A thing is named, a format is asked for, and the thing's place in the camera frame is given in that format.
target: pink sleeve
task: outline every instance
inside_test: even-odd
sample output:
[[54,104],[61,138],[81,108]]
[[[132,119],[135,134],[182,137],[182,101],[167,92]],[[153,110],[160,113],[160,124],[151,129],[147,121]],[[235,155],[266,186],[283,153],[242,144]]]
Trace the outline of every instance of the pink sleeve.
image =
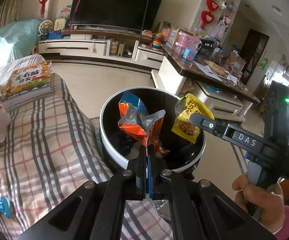
[[283,227],[275,234],[277,240],[287,240],[289,237],[289,206],[285,206],[286,220]]

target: smoke detector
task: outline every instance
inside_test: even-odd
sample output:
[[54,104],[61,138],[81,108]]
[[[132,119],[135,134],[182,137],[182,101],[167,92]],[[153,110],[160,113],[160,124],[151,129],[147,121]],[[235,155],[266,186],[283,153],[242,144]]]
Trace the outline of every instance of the smoke detector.
[[278,8],[277,6],[273,5],[271,8],[280,16],[283,14],[283,11],[280,8]]

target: human hand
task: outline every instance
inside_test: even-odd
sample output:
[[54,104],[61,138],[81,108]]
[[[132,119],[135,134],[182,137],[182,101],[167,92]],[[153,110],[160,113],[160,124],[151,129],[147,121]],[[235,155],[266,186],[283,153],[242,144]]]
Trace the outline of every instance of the human hand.
[[283,191],[279,184],[274,192],[267,192],[263,188],[249,183],[247,175],[241,175],[232,183],[233,190],[240,190],[236,194],[235,202],[247,212],[243,197],[249,202],[263,208],[259,223],[270,232],[279,230],[285,221]]

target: framed picture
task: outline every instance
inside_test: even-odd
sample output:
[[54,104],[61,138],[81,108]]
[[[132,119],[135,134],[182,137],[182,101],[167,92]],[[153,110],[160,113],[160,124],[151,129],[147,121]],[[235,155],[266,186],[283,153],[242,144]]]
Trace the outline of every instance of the framed picture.
[[286,56],[285,54],[282,55],[281,60],[279,62],[279,65],[281,66],[281,68],[283,69],[283,72],[286,73],[286,69],[287,69],[287,61],[286,61]]

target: white cabinet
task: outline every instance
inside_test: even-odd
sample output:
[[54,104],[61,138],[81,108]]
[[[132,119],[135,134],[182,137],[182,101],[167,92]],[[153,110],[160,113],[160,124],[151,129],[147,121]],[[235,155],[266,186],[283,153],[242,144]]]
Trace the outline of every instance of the white cabinet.
[[140,65],[160,69],[161,63],[163,62],[163,54],[160,51],[149,50],[139,46],[135,61]]
[[136,41],[132,58],[106,56],[107,40],[58,39],[39,41],[39,53],[59,53],[62,56],[90,57],[114,60],[117,64],[132,63],[160,69],[163,53],[138,46]]

